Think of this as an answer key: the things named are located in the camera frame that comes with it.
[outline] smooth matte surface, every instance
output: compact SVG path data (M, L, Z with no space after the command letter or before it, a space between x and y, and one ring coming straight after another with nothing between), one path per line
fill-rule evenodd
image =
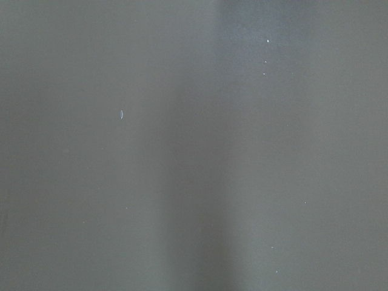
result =
M388 290L386 2L0 11L0 290Z

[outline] dark gray background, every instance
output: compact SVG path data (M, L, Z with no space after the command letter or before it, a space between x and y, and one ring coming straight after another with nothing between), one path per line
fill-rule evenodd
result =
M0 13L0 290L388 290L387 2Z

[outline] gray surface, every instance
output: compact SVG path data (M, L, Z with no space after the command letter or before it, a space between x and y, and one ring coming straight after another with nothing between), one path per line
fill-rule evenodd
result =
M388 290L386 2L0 11L0 290Z

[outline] gray wall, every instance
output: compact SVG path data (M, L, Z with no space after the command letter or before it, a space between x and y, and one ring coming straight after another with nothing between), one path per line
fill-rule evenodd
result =
M0 11L0 290L388 290L387 3Z

